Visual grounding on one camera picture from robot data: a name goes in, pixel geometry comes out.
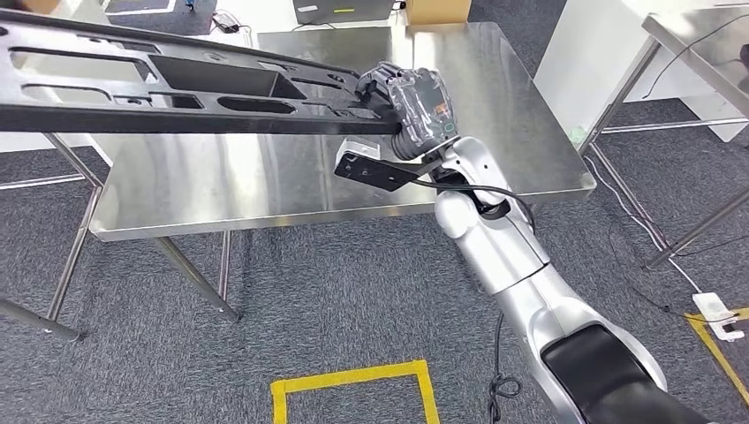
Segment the metal rod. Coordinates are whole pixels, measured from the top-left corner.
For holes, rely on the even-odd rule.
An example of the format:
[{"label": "metal rod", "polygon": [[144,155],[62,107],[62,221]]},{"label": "metal rod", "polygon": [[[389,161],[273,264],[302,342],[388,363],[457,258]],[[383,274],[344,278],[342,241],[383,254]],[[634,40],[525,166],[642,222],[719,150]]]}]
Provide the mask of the metal rod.
[{"label": "metal rod", "polygon": [[191,283],[195,284],[200,293],[206,300],[217,307],[219,312],[231,322],[239,321],[239,314],[234,312],[233,309],[226,303],[221,296],[213,290],[213,287],[206,281],[206,278],[195,268],[192,262],[188,260],[185,255],[175,246],[174,242],[168,237],[154,238],[156,244],[162,249],[167,258],[177,267],[182,274],[190,280]]},{"label": "metal rod", "polygon": [[57,317],[60,315],[60,308],[63,307],[63,301],[65,300],[65,294],[68,291],[68,285],[70,285],[72,273],[75,270],[76,263],[78,263],[78,257],[80,255],[80,250],[83,247],[83,242],[86,240],[88,225],[91,223],[91,217],[94,215],[96,202],[99,200],[101,194],[102,188],[96,187],[93,192],[91,192],[91,197],[88,199],[86,212],[84,212],[83,218],[80,220],[80,225],[75,233],[75,239],[72,242],[71,251],[68,254],[67,261],[65,261],[63,275],[60,276],[60,281],[57,283],[57,288],[55,289],[55,296],[52,298],[52,304],[49,305],[47,319],[51,321],[57,321]]},{"label": "metal rod", "polygon": [[641,131],[671,130],[676,128],[692,128],[694,126],[746,124],[749,118],[727,117],[724,119],[707,119],[702,121],[667,122],[663,124],[611,126],[601,130],[601,134],[638,133]]},{"label": "metal rod", "polygon": [[2,183],[0,184],[0,191],[11,190],[13,188],[51,186],[53,184],[69,183],[71,181],[81,181],[81,179],[86,179],[86,177],[80,174],[71,174],[71,175],[61,175],[58,177],[25,179],[23,181],[13,181],[12,183]]},{"label": "metal rod", "polygon": [[8,299],[0,299],[0,314],[7,314],[21,322],[33,325],[40,329],[45,329],[72,342],[81,340],[82,338],[79,331],[71,329],[70,327],[65,327],[58,322],[50,321],[29,311],[21,305],[9,301]]},{"label": "metal rod", "polygon": [[223,301],[229,293],[229,251],[231,250],[231,231],[223,232],[223,244],[221,246],[221,268],[218,272],[218,295]]},{"label": "metal rod", "polygon": [[102,181],[86,166],[83,161],[80,160],[80,158],[73,153],[73,151],[68,147],[65,142],[60,139],[57,134],[54,134],[52,132],[44,132],[44,137],[49,140],[50,143],[52,143],[55,148],[57,148],[57,151],[60,152],[60,154],[72,165],[75,170],[82,175],[85,179],[88,180],[89,183],[91,183],[94,187],[104,187],[104,184],[102,184]]},{"label": "metal rod", "polygon": [[632,88],[635,84],[637,84],[639,77],[642,76],[642,73],[646,70],[647,66],[653,60],[653,57],[655,57],[655,52],[657,52],[661,47],[661,44],[658,43],[652,36],[648,40],[650,42],[650,45],[647,47],[645,54],[642,56],[637,66],[634,68],[634,71],[627,79],[627,81],[624,82],[624,85],[622,86],[622,89],[619,90],[617,97],[614,98],[611,104],[606,107],[606,110],[603,111],[601,117],[599,117],[595,124],[593,124],[593,127],[587,134],[586,139],[578,148],[578,151],[581,155],[584,154],[587,148],[594,143],[595,139],[598,138],[598,135],[601,133],[601,131],[603,131],[603,129],[609,125],[609,122],[611,122],[611,119],[614,117],[614,115],[616,115],[619,107],[622,105],[622,103],[624,103],[624,99],[626,99],[627,95],[629,95],[629,93],[632,91]]},{"label": "metal rod", "polygon": [[621,175],[619,175],[619,172],[614,167],[614,164],[611,163],[611,161],[606,157],[605,154],[601,151],[601,148],[596,146],[595,144],[590,146],[591,151],[598,156],[598,160],[601,161],[601,164],[603,165],[603,168],[606,169],[606,171],[609,173],[611,178],[614,180],[614,184],[619,187],[619,189],[622,191],[622,194],[624,197],[627,198],[627,200],[630,202],[632,207],[634,208],[637,215],[639,215],[642,221],[642,223],[650,230],[650,232],[653,233],[653,237],[655,237],[655,240],[658,242],[658,245],[661,247],[662,250],[668,250],[668,242],[666,242],[666,238],[661,234],[661,232],[658,230],[657,227],[653,224],[653,219],[650,217],[650,215],[647,213],[645,208],[642,206],[642,204],[637,200],[637,197],[634,195],[634,192],[630,187],[627,185],[627,183],[624,181]]},{"label": "metal rod", "polygon": [[645,267],[652,269],[668,260],[669,257],[681,252],[685,247],[689,246],[700,234],[709,230],[717,223],[719,223],[724,217],[736,210],[738,207],[749,201],[749,187],[745,188],[739,194],[731,198],[722,207],[715,210],[710,216],[703,219],[700,223],[695,225],[689,232],[687,232],[679,241],[677,241],[670,250],[664,250],[658,253],[650,261],[645,262]]}]

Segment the white power strip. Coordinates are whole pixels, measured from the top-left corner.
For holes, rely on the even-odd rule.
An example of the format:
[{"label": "white power strip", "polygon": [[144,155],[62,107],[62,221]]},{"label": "white power strip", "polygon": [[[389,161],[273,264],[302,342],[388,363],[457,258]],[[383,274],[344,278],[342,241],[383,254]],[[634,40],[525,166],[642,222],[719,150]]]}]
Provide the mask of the white power strip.
[{"label": "white power strip", "polygon": [[733,342],[744,337],[744,331],[740,329],[734,329],[733,331],[726,331],[724,326],[732,324],[737,321],[736,316],[728,310],[723,304],[721,298],[715,293],[696,293],[692,295],[692,300],[697,308],[705,317],[705,321],[708,321],[708,325],[715,336],[720,340],[727,342]]}]

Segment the yellow tape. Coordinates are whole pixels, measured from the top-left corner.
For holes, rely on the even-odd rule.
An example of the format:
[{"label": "yellow tape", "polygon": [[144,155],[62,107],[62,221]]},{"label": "yellow tape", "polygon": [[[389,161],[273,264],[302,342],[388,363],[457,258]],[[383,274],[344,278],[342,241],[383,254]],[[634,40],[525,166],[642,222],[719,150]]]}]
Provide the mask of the yellow tape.
[{"label": "yellow tape", "polygon": [[359,368],[272,382],[270,384],[270,393],[273,395],[273,422],[274,424],[286,424],[288,420],[286,393],[323,389],[356,382],[370,382],[381,378],[402,377],[405,375],[416,375],[416,379],[419,382],[419,391],[421,392],[421,401],[424,403],[424,414],[427,417],[427,424],[439,424],[440,418],[437,414],[435,393],[432,390],[432,381],[429,378],[429,369],[425,360],[414,360],[402,364]]},{"label": "yellow tape", "polygon": [[[737,319],[738,320],[749,320],[749,307],[745,307],[742,309],[734,309],[731,311],[733,313],[738,314]],[[685,314],[687,318],[696,318],[698,320],[704,320],[705,317],[702,316],[702,314]],[[707,331],[705,327],[707,327],[706,322],[702,321],[695,321],[695,320],[687,320],[689,321],[689,324],[692,325],[692,328],[694,329],[694,332],[697,333],[697,336],[700,337],[702,340],[702,343],[707,346],[708,350],[713,353],[713,356],[715,357],[715,360],[718,361],[718,364],[723,368],[723,371],[725,371],[728,378],[733,382],[733,385],[736,386],[736,390],[738,390],[738,394],[741,395],[741,397],[744,399],[747,405],[749,405],[749,391],[747,391],[746,386],[741,381],[741,378],[736,374],[736,371],[733,370],[733,367],[730,365],[728,360],[723,355],[723,352],[721,352],[721,349],[718,347],[717,344],[715,344],[715,341],[710,336],[710,333]]]}]

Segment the laptop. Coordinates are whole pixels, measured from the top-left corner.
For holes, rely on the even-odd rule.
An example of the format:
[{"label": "laptop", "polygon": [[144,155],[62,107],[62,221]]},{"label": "laptop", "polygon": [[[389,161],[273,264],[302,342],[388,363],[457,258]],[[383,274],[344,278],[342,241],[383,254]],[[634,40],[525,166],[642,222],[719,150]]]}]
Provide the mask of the laptop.
[{"label": "laptop", "polygon": [[293,0],[300,25],[335,24],[360,20],[385,20],[393,0]]}]

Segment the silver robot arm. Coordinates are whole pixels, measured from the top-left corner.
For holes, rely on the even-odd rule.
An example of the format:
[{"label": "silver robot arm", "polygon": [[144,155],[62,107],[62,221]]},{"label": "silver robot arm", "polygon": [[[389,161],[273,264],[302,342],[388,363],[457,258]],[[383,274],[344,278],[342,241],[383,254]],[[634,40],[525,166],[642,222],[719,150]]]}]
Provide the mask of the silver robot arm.
[{"label": "silver robot arm", "polygon": [[[429,174],[445,189],[435,214],[515,330],[526,364],[560,423],[706,424],[666,393],[653,356],[631,334],[592,309],[559,276],[539,244],[487,147],[460,137],[439,74],[380,64],[359,81],[363,100],[386,99],[403,130],[391,140],[398,159],[383,161],[379,146],[347,140],[336,174],[397,190]],[[455,188],[455,182],[462,185]]]},{"label": "silver robot arm", "polygon": [[[443,167],[464,175],[471,184],[510,189],[492,155],[480,140],[463,138],[445,153]],[[600,327],[621,342],[654,384],[666,390],[666,379],[653,356],[627,331],[592,309],[559,276],[520,213],[517,203],[501,194],[476,192],[487,205],[511,204],[504,216],[481,216],[466,194],[445,191],[437,196],[437,222],[455,240],[481,281],[494,297],[521,343],[526,364],[559,422],[586,422],[564,382],[545,363],[543,353],[585,328]]]}]

